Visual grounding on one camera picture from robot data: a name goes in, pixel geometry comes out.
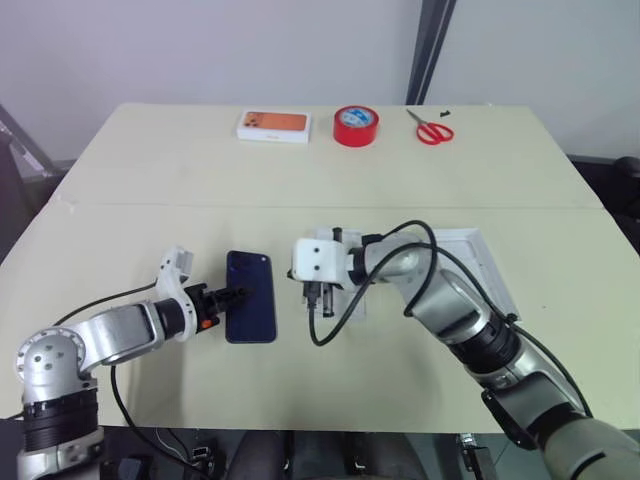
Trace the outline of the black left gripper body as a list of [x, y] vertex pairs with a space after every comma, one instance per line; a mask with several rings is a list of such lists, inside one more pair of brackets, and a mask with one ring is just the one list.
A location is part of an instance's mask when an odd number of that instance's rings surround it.
[[217, 312], [217, 299], [231, 297], [226, 288], [211, 290], [205, 283], [192, 285], [186, 288], [186, 294], [190, 298], [197, 317], [197, 332], [208, 330], [220, 323]]

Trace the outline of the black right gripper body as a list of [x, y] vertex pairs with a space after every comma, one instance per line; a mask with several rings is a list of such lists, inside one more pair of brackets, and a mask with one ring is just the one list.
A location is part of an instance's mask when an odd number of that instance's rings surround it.
[[338, 283], [304, 281], [302, 296], [306, 301], [320, 298], [333, 301], [336, 291], [343, 291], [343, 286]]

